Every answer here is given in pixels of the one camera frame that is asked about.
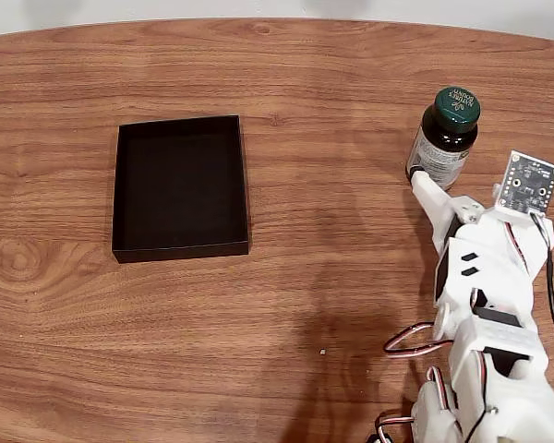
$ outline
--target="wooden table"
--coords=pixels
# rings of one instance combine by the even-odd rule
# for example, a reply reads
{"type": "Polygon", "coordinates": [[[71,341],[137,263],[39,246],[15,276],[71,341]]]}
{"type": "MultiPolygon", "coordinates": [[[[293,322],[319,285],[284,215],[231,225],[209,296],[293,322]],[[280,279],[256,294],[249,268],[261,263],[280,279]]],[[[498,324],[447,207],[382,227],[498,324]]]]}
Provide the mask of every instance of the wooden table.
{"type": "Polygon", "coordinates": [[[511,149],[554,162],[554,42],[259,19],[0,37],[0,441],[362,443],[407,413],[445,356],[381,350],[434,316],[403,162],[450,84],[483,106],[454,194],[489,205],[511,149]],[[242,117],[250,255],[116,264],[117,127],[213,114],[242,117]]]}

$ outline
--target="dark green jar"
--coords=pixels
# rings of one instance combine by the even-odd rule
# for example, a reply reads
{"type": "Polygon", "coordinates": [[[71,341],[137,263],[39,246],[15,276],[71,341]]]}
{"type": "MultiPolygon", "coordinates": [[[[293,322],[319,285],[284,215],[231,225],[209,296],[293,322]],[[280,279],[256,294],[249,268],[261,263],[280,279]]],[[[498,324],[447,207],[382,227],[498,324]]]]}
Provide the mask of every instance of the dark green jar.
{"type": "Polygon", "coordinates": [[[440,90],[423,114],[406,173],[421,166],[443,189],[458,178],[478,135],[480,103],[469,90],[440,90]]]}

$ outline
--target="black tray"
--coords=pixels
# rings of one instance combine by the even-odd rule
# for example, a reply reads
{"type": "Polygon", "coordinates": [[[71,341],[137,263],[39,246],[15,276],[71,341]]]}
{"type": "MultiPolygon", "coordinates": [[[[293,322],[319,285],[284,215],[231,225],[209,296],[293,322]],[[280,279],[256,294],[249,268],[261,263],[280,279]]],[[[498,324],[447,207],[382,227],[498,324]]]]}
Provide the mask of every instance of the black tray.
{"type": "Polygon", "coordinates": [[[119,263],[248,253],[238,116],[119,127],[113,253],[119,263]]]}

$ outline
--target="white label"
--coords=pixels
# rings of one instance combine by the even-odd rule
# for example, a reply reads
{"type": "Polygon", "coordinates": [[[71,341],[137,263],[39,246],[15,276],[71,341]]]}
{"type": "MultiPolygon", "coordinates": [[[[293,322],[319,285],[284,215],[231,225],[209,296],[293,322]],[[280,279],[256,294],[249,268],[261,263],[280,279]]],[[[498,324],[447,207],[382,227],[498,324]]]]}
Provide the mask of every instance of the white label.
{"type": "Polygon", "coordinates": [[[447,152],[440,150],[427,140],[423,128],[418,128],[413,150],[406,164],[406,171],[412,166],[422,166],[435,183],[447,189],[455,182],[465,165],[468,151],[447,152]]]}

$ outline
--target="robotic arm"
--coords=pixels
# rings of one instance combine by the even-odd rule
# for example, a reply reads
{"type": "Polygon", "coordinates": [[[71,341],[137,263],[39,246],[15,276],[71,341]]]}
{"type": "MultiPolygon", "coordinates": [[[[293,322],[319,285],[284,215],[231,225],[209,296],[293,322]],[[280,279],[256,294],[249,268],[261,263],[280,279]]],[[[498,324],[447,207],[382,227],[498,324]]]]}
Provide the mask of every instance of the robotic arm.
{"type": "Polygon", "coordinates": [[[406,329],[385,349],[394,357],[452,346],[451,384],[443,383],[437,368],[429,369],[430,381],[421,387],[412,416],[405,417],[415,442],[554,441],[548,356],[532,318],[532,283],[554,246],[552,222],[545,217],[554,165],[512,152],[489,210],[470,197],[451,198],[422,170],[411,173],[440,255],[438,313],[433,324],[406,329]],[[424,326],[433,328],[432,343],[395,348],[424,326]]]}

